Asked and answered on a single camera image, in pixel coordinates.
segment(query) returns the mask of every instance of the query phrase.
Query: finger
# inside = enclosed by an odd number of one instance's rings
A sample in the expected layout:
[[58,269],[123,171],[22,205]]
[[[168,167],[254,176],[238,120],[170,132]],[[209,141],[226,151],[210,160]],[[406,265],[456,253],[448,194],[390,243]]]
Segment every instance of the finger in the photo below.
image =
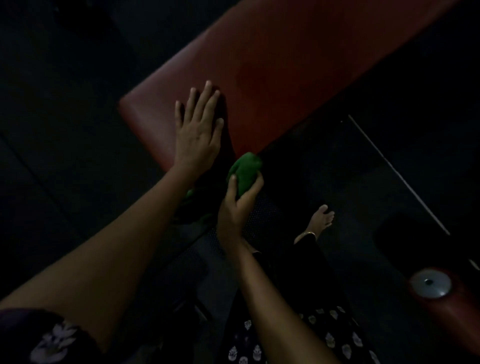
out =
[[184,123],[189,123],[192,121],[193,110],[195,109],[195,97],[197,96],[197,90],[195,87],[190,89],[190,96],[188,97],[187,107],[185,108],[185,118],[183,119]]
[[204,108],[207,104],[210,95],[212,94],[212,81],[207,81],[205,83],[205,88],[198,99],[197,105],[195,106],[195,110],[193,112],[192,120],[200,121],[202,119],[202,115],[204,114]]
[[232,174],[228,180],[227,194],[225,195],[225,202],[227,204],[235,204],[235,197],[237,197],[237,176]]
[[205,105],[204,113],[202,116],[202,124],[204,124],[204,130],[208,131],[208,135],[212,134],[212,121],[213,115],[215,113],[216,103],[220,97],[220,91],[216,90],[212,97],[208,99],[207,104]]
[[222,139],[222,130],[223,125],[225,122],[222,118],[217,119],[215,123],[215,129],[213,130],[212,140],[210,141],[210,145],[215,147],[216,150],[220,150],[220,141]]
[[250,187],[250,189],[245,192],[242,197],[240,197],[240,200],[248,200],[250,202],[254,202],[255,198],[257,197],[258,193],[264,186],[264,177],[260,172],[258,172],[257,179],[255,180],[255,183]]
[[177,132],[181,129],[183,122],[181,120],[181,102],[175,101],[175,127]]
[[326,210],[328,210],[328,206],[327,206],[327,205],[321,205],[321,206],[318,208],[318,211],[320,211],[321,213],[324,213]]

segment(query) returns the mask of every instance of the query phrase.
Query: dark floor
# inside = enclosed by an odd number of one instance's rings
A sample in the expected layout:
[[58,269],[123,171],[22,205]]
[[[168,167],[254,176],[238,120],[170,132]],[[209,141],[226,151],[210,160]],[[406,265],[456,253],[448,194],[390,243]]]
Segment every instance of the dark floor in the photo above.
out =
[[[161,178],[116,103],[235,2],[118,0],[112,24],[94,37],[60,27],[46,0],[2,2],[0,260],[8,275],[0,295]],[[259,231],[253,217],[251,238],[278,236],[280,215],[297,224],[322,201],[334,208],[335,226],[320,244],[382,363],[423,363],[447,349],[410,297],[403,270],[375,246],[377,232],[401,214],[445,233],[348,114],[451,233],[452,253],[460,247],[477,259],[463,237],[479,200],[479,8],[461,2],[262,155],[264,226]],[[291,177],[276,178],[285,168]],[[236,290],[231,269],[212,233],[167,264],[203,228],[166,234],[168,254],[155,257],[119,330],[119,356],[128,351],[121,344],[133,345],[152,318],[195,289],[214,317],[199,334],[196,359],[213,359]],[[275,257],[282,244],[263,248]]]

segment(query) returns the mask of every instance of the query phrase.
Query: red cushion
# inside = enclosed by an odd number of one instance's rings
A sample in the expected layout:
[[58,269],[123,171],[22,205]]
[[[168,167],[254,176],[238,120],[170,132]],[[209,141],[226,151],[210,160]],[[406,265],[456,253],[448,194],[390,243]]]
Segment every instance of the red cushion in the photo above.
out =
[[120,111],[168,170],[175,100],[209,79],[226,96],[236,156],[258,153],[455,2],[243,0],[122,98]]

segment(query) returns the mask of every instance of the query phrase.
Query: hand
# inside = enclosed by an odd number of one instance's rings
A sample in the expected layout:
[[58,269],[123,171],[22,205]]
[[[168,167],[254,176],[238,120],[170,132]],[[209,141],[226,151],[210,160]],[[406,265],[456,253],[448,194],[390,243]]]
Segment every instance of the hand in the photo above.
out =
[[220,205],[216,228],[218,240],[227,254],[231,253],[235,245],[242,241],[241,231],[253,210],[255,199],[263,185],[264,178],[259,172],[253,186],[238,201],[235,201],[237,196],[237,176],[233,174],[228,181],[227,194]]
[[220,91],[212,94],[212,82],[207,81],[205,88],[195,104],[195,88],[190,97],[182,120],[181,103],[175,103],[175,124],[177,128],[177,150],[175,166],[183,167],[197,179],[212,167],[220,151],[220,137],[224,121],[217,119],[212,134],[212,121]]

